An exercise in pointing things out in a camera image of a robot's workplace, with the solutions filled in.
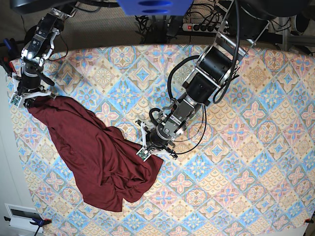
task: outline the power strip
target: power strip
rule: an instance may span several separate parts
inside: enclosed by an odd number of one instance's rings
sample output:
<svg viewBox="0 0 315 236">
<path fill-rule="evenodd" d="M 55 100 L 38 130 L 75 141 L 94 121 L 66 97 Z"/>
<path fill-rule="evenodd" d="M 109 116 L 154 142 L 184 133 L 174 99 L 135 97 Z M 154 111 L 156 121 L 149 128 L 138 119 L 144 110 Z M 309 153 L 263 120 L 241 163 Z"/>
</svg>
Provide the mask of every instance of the power strip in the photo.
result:
<svg viewBox="0 0 315 236">
<path fill-rule="evenodd" d="M 214 27 L 200 24 L 183 23 L 182 28 L 183 31 L 187 32 L 217 33 L 219 26 Z"/>
</svg>

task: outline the red fabric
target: red fabric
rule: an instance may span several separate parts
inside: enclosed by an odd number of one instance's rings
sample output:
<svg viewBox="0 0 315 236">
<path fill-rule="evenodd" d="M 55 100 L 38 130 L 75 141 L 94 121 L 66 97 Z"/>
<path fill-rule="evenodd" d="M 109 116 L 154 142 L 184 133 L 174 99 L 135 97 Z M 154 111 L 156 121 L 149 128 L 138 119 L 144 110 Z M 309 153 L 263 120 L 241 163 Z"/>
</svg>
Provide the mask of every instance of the red fabric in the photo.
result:
<svg viewBox="0 0 315 236">
<path fill-rule="evenodd" d="M 72 98 L 39 97 L 29 112 L 48 126 L 84 202 L 119 212 L 123 198 L 136 202 L 155 182 L 163 160 L 151 156 L 143 162 L 136 155 L 139 144 L 125 140 L 120 129 L 106 127 Z"/>
</svg>

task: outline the dark red cloth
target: dark red cloth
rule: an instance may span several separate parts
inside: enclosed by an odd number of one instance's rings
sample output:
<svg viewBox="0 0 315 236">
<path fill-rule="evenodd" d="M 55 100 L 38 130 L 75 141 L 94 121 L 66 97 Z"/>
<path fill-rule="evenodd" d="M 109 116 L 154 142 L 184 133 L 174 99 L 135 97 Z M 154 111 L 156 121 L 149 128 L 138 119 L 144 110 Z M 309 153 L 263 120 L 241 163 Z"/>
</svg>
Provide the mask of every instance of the dark red cloth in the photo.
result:
<svg viewBox="0 0 315 236">
<path fill-rule="evenodd" d="M 163 160 L 151 156 L 143 162 L 136 155 L 139 144 L 125 140 L 120 129 L 106 127 L 72 98 L 39 97 L 29 112 L 47 125 L 84 202 L 119 212 L 123 198 L 136 202 L 155 182 Z"/>
</svg>

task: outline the white wall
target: white wall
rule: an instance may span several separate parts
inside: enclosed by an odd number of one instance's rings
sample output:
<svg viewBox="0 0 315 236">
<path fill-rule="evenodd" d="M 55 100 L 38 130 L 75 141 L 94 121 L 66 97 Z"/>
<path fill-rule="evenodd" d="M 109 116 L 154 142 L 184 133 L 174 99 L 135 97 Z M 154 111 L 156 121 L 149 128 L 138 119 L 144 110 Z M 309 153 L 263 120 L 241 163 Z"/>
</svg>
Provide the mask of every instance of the white wall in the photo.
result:
<svg viewBox="0 0 315 236">
<path fill-rule="evenodd" d="M 5 71 L 0 67 L 0 236 L 15 236 L 25 231 L 14 230 L 4 216 L 9 216 L 4 203 L 32 207 L 15 143 L 6 93 Z"/>
</svg>

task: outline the table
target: table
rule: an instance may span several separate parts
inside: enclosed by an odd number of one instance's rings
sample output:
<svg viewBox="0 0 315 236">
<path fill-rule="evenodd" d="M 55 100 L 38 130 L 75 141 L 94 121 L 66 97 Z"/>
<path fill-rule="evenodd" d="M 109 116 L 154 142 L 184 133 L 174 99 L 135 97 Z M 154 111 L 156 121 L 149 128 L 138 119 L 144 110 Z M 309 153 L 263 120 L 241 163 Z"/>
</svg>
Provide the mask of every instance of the table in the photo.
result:
<svg viewBox="0 0 315 236">
<path fill-rule="evenodd" d="M 45 64 L 56 94 L 71 96 L 141 142 L 137 119 L 169 104 L 166 80 L 182 59 L 206 46 L 145 45 L 84 49 Z M 19 69 L 20 61 L 14 62 Z M 173 94 L 192 70 L 185 64 Z M 113 213 L 83 203 L 72 172 L 45 125 L 26 109 L 11 117 L 35 208 L 53 220 L 45 235 L 250 236 L 297 228 L 315 210 L 314 59 L 252 49 L 224 100 L 207 109 L 201 145 L 165 160 L 155 184 L 135 203 Z M 8 99 L 13 92 L 7 81 Z M 193 147 L 202 114 L 176 150 Z"/>
</svg>

